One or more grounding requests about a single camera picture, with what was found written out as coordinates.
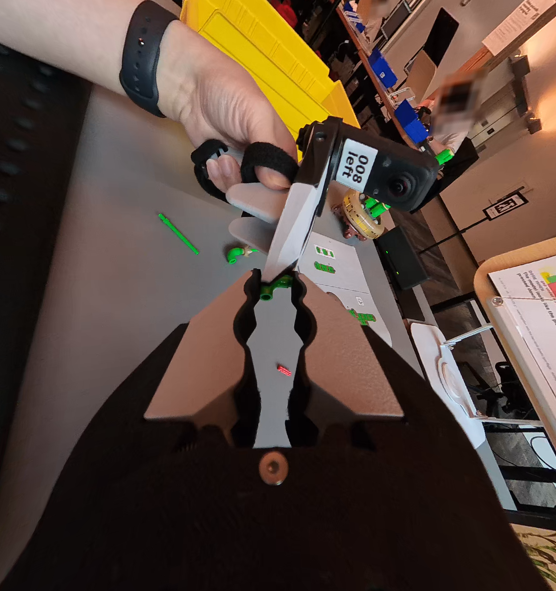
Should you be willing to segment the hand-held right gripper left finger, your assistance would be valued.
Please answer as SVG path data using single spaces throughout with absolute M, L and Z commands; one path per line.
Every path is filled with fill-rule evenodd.
M 149 421 L 218 427 L 228 442 L 253 447 L 261 398 L 247 341 L 257 323 L 261 271 L 246 271 L 193 316 L 144 412 Z

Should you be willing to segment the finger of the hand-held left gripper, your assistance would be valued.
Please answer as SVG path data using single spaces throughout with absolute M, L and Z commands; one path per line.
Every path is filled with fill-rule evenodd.
M 314 220 L 321 212 L 327 183 L 295 183 L 289 190 L 263 270 L 263 283 L 273 283 L 302 255 Z

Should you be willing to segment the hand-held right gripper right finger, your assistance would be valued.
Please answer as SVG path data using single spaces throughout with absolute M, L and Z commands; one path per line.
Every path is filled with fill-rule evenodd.
M 403 419 L 368 339 L 377 335 L 306 275 L 294 272 L 291 289 L 302 341 L 285 421 L 291 447 L 317 445 L 333 425 Z

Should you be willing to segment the green lego elbow piece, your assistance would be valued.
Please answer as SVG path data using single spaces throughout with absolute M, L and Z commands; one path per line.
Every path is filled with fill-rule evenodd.
M 290 289 L 292 287 L 293 277 L 291 275 L 282 275 L 272 283 L 262 283 L 260 286 L 260 300 L 271 301 L 274 292 L 278 289 Z

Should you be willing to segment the green bamboo lego model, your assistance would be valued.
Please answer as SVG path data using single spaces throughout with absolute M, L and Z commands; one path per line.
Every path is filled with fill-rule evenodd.
M 452 157 L 450 150 L 431 155 L 388 140 L 374 147 L 347 138 L 334 180 L 348 191 L 332 208 L 346 225 L 344 237 L 378 238 L 380 216 L 391 208 L 414 211 L 422 205 Z

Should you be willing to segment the lego instruction booklet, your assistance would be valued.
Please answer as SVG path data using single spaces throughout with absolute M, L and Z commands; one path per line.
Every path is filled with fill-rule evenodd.
M 390 332 L 373 300 L 353 246 L 311 232 L 297 270 L 322 291 L 335 295 L 362 326 L 371 328 L 392 346 Z

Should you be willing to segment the person's left hand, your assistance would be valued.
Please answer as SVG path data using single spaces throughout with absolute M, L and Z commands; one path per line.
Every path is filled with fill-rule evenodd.
M 237 152 L 269 143 L 297 157 L 292 134 L 250 73 L 178 20 L 161 40 L 156 84 L 159 110 L 194 148 L 209 139 Z

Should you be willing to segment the blue plastic bin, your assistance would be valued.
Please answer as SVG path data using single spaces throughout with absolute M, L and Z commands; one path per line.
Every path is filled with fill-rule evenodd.
M 369 55 L 369 64 L 375 76 L 386 89 L 392 88 L 396 85 L 398 77 L 386 61 L 385 56 L 377 47 L 375 47 Z
M 415 109 L 406 99 L 395 109 L 394 117 L 414 144 L 426 141 L 429 130 L 422 124 Z

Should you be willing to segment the black box device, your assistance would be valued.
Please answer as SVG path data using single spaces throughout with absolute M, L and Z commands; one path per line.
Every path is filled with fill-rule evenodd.
M 412 290 L 430 280 L 405 230 L 396 226 L 374 240 L 374 245 L 393 285 L 400 291 Z

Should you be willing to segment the small framed marker sign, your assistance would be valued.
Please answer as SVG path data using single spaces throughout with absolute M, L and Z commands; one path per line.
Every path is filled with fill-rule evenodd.
M 515 210 L 519 209 L 520 207 L 526 205 L 528 203 L 528 200 L 525 198 L 525 196 L 522 193 L 523 189 L 524 189 L 524 187 L 519 187 L 517 190 L 513 190 L 508 195 L 503 196 L 502 198 L 497 200 L 495 203 L 489 205 L 489 207 L 482 210 L 483 215 L 484 215 L 484 217 L 482 219 L 466 226 L 465 228 L 462 228 L 462 229 L 452 233 L 451 235 L 445 237 L 442 240 L 436 241 L 435 243 L 431 244 L 430 246 L 419 251 L 418 255 L 423 255 L 423 254 L 431 251 L 432 249 L 439 247 L 440 245 L 442 245 L 454 238 L 458 238 L 459 236 L 462 236 L 464 233 L 477 227 L 478 225 L 481 225 L 481 224 L 488 222 L 488 221 L 489 222 L 494 221 L 494 220 L 496 220 L 502 216 L 505 216 L 506 214 L 508 214 L 512 211 L 515 211 Z

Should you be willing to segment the yellow plastic bin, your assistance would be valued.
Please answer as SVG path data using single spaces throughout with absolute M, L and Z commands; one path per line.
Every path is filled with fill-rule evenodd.
M 295 139 L 328 116 L 360 127 L 342 83 L 268 1 L 182 1 L 180 20 L 251 74 Z

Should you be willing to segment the white paper notice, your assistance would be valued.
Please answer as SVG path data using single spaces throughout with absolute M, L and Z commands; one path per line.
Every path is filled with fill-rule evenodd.
M 482 45 L 492 55 L 498 55 L 555 4 L 556 1 L 522 1 L 508 17 L 489 33 L 482 41 Z

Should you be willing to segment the printed instruction sheet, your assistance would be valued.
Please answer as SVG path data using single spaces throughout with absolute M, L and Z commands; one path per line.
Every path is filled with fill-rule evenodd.
M 556 255 L 489 273 L 556 397 Z

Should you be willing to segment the black wristband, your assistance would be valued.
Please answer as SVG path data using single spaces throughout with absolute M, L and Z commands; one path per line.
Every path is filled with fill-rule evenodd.
M 177 16 L 154 1 L 143 1 L 131 16 L 121 59 L 119 82 L 129 99 L 158 118 L 157 65 L 164 33 Z

